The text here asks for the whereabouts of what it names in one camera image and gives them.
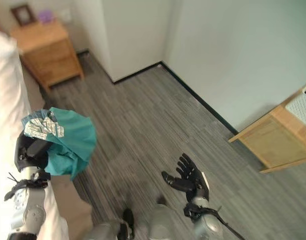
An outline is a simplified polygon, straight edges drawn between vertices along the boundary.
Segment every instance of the white bedsheet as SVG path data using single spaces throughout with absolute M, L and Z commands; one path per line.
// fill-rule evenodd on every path
M 14 39 L 0 33 L 0 240 L 6 240 L 11 229 L 13 199 L 4 202 L 4 195 L 14 186 L 8 172 L 21 179 L 14 165 L 17 137 L 23 127 L 21 119 L 31 111 L 22 67 Z M 58 211 L 51 184 L 45 191 L 46 220 L 38 240 L 68 240 L 68 225 Z

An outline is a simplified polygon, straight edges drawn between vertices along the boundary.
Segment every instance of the wooden nightstand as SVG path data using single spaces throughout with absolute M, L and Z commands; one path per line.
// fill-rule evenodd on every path
M 286 109 L 301 93 L 302 89 L 228 140 L 238 139 L 253 152 L 265 165 L 261 173 L 306 163 L 306 125 Z
M 16 27 L 10 35 L 17 41 L 23 63 L 47 92 L 74 76 L 84 79 L 68 32 L 58 21 Z

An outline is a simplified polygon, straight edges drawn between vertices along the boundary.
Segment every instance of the purple object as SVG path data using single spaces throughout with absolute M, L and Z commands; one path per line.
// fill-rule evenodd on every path
M 37 16 L 40 22 L 43 24 L 53 21 L 53 13 L 51 12 L 51 10 L 40 11 Z

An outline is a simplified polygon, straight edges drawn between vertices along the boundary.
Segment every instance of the gray carpet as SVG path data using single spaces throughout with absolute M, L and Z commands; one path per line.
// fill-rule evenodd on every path
M 306 240 L 306 164 L 260 174 L 259 160 L 232 136 L 165 69 L 151 68 L 112 84 L 91 55 L 80 62 L 85 81 L 53 87 L 56 107 L 89 116 L 97 145 L 88 168 L 75 178 L 97 223 L 118 218 L 131 206 L 136 238 L 147 238 L 156 198 L 174 210 L 177 239 L 193 239 L 183 216 L 185 194 L 166 185 L 160 172 L 176 174 L 182 152 L 204 171 L 210 206 L 248 240 Z M 226 240 L 235 238 L 224 230 Z

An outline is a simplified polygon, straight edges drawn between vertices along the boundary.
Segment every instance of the teal cloth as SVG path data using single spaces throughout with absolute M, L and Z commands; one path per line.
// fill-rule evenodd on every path
M 48 165 L 45 171 L 54 176 L 70 174 L 72 180 L 89 164 L 97 141 L 96 131 L 89 117 L 75 111 L 55 107 L 49 111 L 51 114 L 47 114 L 48 117 L 64 128 L 64 135 L 59 137 L 58 134 L 47 133 L 45 140 L 54 144 L 47 151 Z

